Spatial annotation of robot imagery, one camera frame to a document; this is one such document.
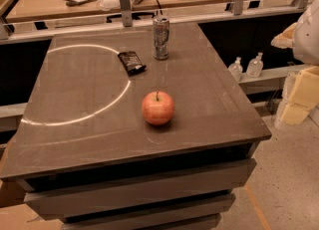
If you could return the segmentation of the red apple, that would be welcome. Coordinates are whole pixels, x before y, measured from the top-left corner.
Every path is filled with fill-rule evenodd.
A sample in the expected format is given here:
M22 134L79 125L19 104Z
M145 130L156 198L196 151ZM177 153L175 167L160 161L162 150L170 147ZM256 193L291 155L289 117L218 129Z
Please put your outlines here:
M174 113L174 102L165 92L156 91L147 94L142 101L143 118L152 125L168 123Z

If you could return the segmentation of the black snack packet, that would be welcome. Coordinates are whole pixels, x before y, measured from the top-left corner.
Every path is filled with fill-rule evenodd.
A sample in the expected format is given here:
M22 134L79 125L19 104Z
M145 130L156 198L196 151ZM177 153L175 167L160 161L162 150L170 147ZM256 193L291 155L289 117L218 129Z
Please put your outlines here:
M118 57L129 76L139 74L147 68L134 51L120 52Z

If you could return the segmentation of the silver drink can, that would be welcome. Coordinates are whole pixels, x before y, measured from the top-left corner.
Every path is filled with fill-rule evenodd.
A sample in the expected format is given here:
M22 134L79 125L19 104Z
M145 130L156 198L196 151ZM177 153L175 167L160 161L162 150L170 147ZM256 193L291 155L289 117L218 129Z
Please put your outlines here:
M164 60L168 57L169 18L165 16L154 17L153 30L154 57L158 60Z

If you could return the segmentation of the clear plastic bottle left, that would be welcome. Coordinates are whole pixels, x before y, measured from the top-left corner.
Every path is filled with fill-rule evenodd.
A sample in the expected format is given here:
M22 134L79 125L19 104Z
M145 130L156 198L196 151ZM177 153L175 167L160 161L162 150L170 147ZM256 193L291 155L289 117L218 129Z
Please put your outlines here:
M241 77L241 74L242 74L242 71L243 71L243 68L241 66L241 58L240 57L237 57L235 62L232 63L229 67L228 67L228 70L231 72L231 74L233 75L233 77L239 81L240 80L240 77Z

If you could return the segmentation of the clear plastic bottle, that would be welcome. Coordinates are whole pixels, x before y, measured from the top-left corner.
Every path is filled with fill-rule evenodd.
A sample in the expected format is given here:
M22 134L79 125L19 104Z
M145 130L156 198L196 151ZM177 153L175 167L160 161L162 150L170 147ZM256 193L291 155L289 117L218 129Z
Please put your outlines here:
M232 63L229 67L228 67L228 70L231 72L231 74L233 75L233 77L239 81L240 80L240 77L241 77L241 74L242 74L242 71L243 71L243 68L241 66L241 58L240 57L237 57L235 62Z
M260 76L262 68L263 68L262 53L259 52L257 56L249 62L247 70L246 70L246 74L249 77L257 78Z

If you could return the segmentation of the grey drawer cabinet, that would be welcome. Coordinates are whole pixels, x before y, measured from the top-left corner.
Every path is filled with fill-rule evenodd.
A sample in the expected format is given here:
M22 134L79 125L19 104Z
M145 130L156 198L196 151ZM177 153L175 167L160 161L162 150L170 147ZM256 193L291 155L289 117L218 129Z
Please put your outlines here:
M151 28L57 36L1 177L63 230L210 230L271 136L194 23L170 27L168 57ZM129 76L118 53L147 68ZM169 94L172 119L148 123L142 101Z

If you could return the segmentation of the clear plastic bottle right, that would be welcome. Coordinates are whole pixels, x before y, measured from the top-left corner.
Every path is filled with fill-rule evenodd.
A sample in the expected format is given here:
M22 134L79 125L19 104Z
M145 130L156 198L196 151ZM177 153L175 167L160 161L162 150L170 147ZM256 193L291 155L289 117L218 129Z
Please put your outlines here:
M262 53L259 52L257 56L249 62L247 70L246 70L246 74L249 77L257 78L260 76L262 68L263 68Z

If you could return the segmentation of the yellow foam block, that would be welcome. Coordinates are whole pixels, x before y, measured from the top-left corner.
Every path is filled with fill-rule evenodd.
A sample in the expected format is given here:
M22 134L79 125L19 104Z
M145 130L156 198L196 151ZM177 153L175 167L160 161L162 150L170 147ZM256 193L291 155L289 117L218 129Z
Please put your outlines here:
M276 112L279 125L302 123L319 104L319 67L310 66L288 74L282 91L282 101Z

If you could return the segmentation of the white robot shell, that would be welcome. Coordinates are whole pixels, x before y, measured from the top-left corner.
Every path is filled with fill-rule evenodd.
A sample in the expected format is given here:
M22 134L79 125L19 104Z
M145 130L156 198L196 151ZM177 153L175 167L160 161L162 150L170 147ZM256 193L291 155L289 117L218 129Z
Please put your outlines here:
M309 65L319 65L319 0L313 3L282 33L275 36L271 45L290 48L296 60Z

